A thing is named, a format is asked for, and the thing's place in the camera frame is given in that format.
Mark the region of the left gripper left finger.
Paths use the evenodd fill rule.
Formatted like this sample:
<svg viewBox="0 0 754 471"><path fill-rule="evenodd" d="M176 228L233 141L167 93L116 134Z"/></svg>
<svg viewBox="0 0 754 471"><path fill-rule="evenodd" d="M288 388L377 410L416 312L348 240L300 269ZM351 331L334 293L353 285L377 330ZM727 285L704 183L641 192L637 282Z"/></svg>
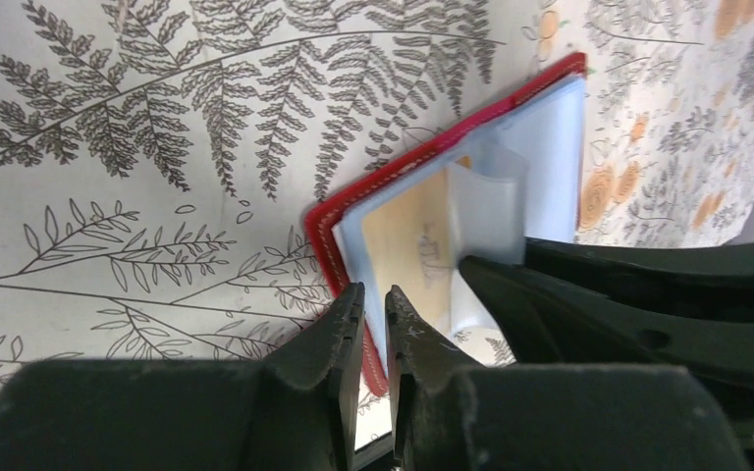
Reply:
<svg viewBox="0 0 754 471"><path fill-rule="evenodd" d="M349 470L365 289L259 360L45 360L0 392L0 470Z"/></svg>

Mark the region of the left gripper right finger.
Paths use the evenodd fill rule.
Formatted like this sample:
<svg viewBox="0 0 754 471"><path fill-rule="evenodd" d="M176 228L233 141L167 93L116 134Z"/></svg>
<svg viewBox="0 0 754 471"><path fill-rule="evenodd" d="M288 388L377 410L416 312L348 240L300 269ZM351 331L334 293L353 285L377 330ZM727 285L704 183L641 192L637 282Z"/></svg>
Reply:
<svg viewBox="0 0 754 471"><path fill-rule="evenodd" d="M720 406L682 367L491 368L385 297L394 456L404 470L746 470Z"/></svg>

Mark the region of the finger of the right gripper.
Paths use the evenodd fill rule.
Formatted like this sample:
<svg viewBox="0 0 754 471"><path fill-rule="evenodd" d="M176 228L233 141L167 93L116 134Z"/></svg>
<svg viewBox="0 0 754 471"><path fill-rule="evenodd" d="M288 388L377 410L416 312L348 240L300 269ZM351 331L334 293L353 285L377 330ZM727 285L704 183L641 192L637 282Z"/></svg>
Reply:
<svg viewBox="0 0 754 471"><path fill-rule="evenodd" d="M539 272L468 256L459 272L522 363L683 365L754 390L754 323L678 317L612 301Z"/></svg>
<svg viewBox="0 0 754 471"><path fill-rule="evenodd" d="M754 301L754 242L706 248L641 248L530 238L524 265L617 300Z"/></svg>

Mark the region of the red leather card holder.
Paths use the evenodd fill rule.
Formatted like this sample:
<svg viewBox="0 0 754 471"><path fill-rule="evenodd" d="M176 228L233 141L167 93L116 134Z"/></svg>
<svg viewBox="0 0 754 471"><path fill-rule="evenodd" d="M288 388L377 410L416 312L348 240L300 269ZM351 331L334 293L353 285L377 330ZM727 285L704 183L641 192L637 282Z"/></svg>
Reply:
<svg viewBox="0 0 754 471"><path fill-rule="evenodd" d="M374 394L388 391L383 309L391 285L446 336L491 330L459 259L519 263L531 237L573 240L587 76L587 55L571 53L307 211L304 226L331 290L366 287L362 375Z"/></svg>

